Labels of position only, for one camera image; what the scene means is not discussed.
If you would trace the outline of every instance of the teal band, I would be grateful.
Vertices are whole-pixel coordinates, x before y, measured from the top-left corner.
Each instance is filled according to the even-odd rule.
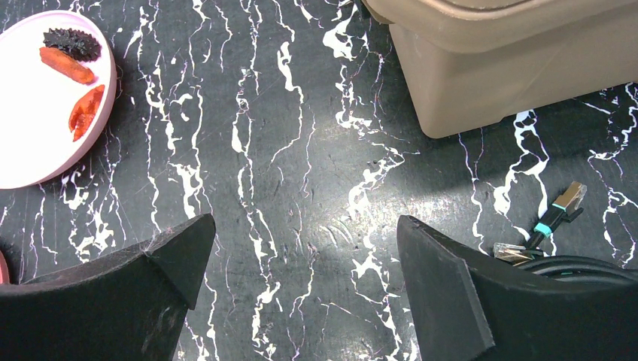
[[[541,232],[545,237],[549,237],[551,235],[551,228],[545,224],[538,223],[536,227],[534,227],[534,232]]]

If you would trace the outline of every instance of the black spiky food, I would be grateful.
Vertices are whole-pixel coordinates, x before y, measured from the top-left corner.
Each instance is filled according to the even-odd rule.
[[[49,29],[44,33],[44,45],[55,47],[78,62],[94,62],[102,51],[91,34],[73,29]]]

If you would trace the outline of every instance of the marble surface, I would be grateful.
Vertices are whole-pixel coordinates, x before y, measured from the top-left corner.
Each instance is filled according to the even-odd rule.
[[[27,281],[213,213],[175,359],[421,359],[401,214],[488,250],[580,181],[584,214],[542,247],[636,266],[636,84],[432,140],[387,27],[348,1],[5,0],[0,26],[58,8],[103,30],[120,90],[78,164],[0,191],[0,244]]]

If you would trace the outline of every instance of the beige plastic bin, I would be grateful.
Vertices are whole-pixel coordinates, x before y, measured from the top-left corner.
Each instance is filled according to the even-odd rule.
[[[363,0],[441,138],[638,80],[638,0]]]

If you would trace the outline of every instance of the plate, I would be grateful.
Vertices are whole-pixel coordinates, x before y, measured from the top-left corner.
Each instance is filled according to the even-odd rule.
[[[40,60],[44,33],[73,28],[93,35],[102,46],[95,62],[84,63],[96,82],[76,83]],[[0,34],[0,189],[47,181],[69,169],[102,133],[115,100],[113,53],[96,24],[71,11],[47,11]],[[91,127],[73,142],[68,118],[75,103],[104,84],[102,103]]]

